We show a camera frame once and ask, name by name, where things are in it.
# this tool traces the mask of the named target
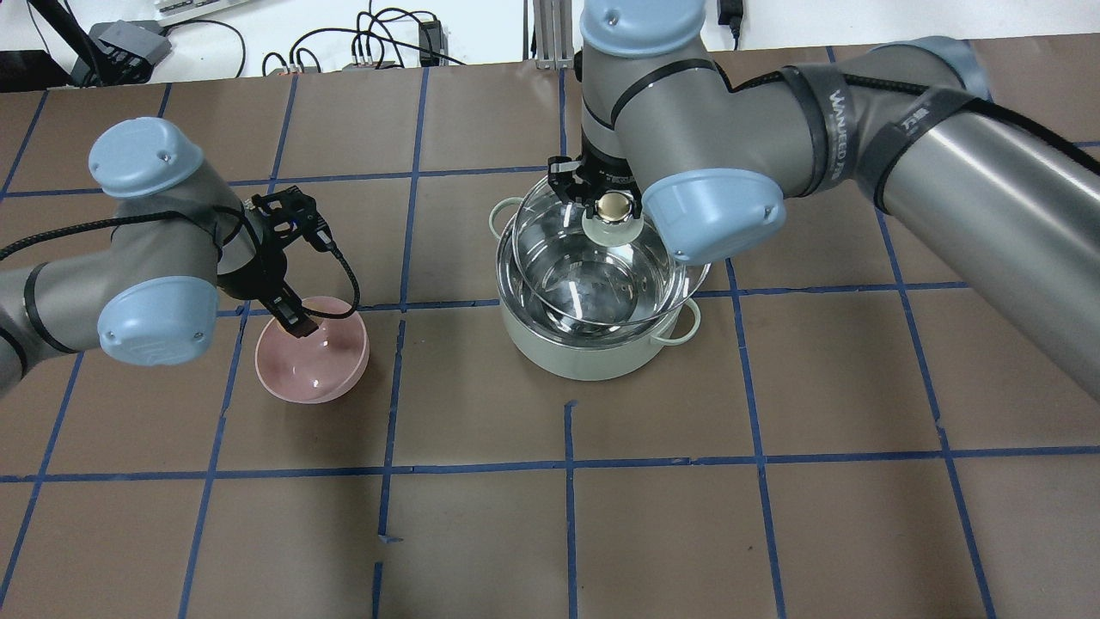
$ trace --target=pot handle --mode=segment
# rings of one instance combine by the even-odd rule
[[[691,309],[691,313],[695,316],[695,323],[691,327],[691,330],[689,330],[686,334],[674,340],[651,335],[650,338],[653,339],[653,342],[660,344],[661,346],[680,346],[681,344],[688,344],[691,342],[691,339],[695,338],[695,334],[698,333],[698,325],[703,322],[703,316],[700,314],[698,303],[695,302],[694,298],[684,300],[684,305],[686,305],[688,308]]]
[[[509,206],[518,206],[520,203],[524,203],[524,198],[504,198],[503,200],[496,202],[493,210],[488,211],[488,231],[493,232],[496,240],[501,240],[501,232],[496,230],[496,215],[499,214],[505,208],[508,208]]]

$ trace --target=white pot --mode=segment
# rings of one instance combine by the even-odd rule
[[[695,323],[683,338],[667,340],[676,327],[680,309],[666,314],[652,329],[637,339],[608,349],[575,349],[539,336],[512,313],[507,302],[501,302],[504,327],[519,350],[536,366],[572,380],[608,380],[648,364],[666,346],[686,344],[698,332],[701,316],[694,299],[684,301],[695,316]]]

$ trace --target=gray robot arm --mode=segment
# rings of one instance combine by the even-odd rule
[[[582,154],[550,164],[563,199],[600,219],[601,196],[632,194],[634,215],[644,207],[676,258],[700,264],[774,233],[783,198],[856,178],[1100,400],[1094,161],[980,113],[985,76],[961,42],[881,46],[735,89],[702,45],[704,14],[695,0],[586,2]]]
[[[317,329],[284,279],[283,253],[305,236],[341,257],[312,198],[292,187],[242,202],[155,118],[108,130],[89,167],[119,199],[116,217],[139,222],[118,225],[109,250],[0,272],[0,397],[42,361],[98,347],[143,366],[198,357],[213,338],[216,286],[261,300],[296,336]]]

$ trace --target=blue joint cap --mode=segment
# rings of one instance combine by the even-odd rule
[[[641,201],[669,253],[686,264],[740,253],[778,232],[787,220],[783,189],[748,169],[673,174],[650,185]]]
[[[966,88],[967,92],[970,92],[975,97],[981,97],[987,101],[989,100],[989,77],[986,75],[986,69],[981,68],[981,65],[978,64],[978,57],[975,55],[974,49],[965,42],[952,38],[950,36],[925,36],[923,38],[914,38],[913,41],[887,43],[871,51],[890,47],[891,45],[920,47],[925,52],[935,54],[947,66],[952,67],[955,75],[963,80],[963,87]]]
[[[111,126],[91,145],[88,169],[103,192],[135,198],[186,180],[202,165],[202,148],[162,118],[135,118]]]
[[[686,45],[705,20],[703,0],[588,0],[581,35],[604,54],[645,58]]]
[[[157,277],[130,286],[103,307],[96,325],[103,352],[134,366],[175,366],[213,342],[218,291],[206,279]]]

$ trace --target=white background surface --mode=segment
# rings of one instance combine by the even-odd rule
[[[69,3],[85,30],[97,22],[156,18],[153,0]],[[435,11],[448,32],[450,54],[463,62],[502,63],[522,57],[524,0],[375,0],[374,4],[376,10],[396,5]],[[578,47],[575,23],[584,2],[574,0],[573,4]],[[706,0],[706,5],[710,16],[704,42],[711,49],[732,48],[733,36],[717,24],[716,0]],[[244,34],[244,75],[254,76],[261,74],[261,58],[267,52],[286,55],[298,36],[316,27],[354,27],[355,14],[366,7],[366,0],[253,0],[206,18],[231,23]],[[25,0],[0,0],[0,48],[42,48],[26,9]],[[745,12],[743,48],[880,43],[930,34],[993,38],[1100,32],[1100,0],[745,0]],[[395,37],[416,43],[410,23],[391,24]],[[38,25],[54,58],[70,68],[76,54],[41,18]],[[170,40],[173,52],[156,67],[153,81],[230,77],[237,70],[240,45],[227,29],[190,25],[174,32]],[[329,71],[351,62],[350,41],[350,34],[328,33],[305,45],[321,57],[323,69]],[[415,54],[406,56],[413,65]]]

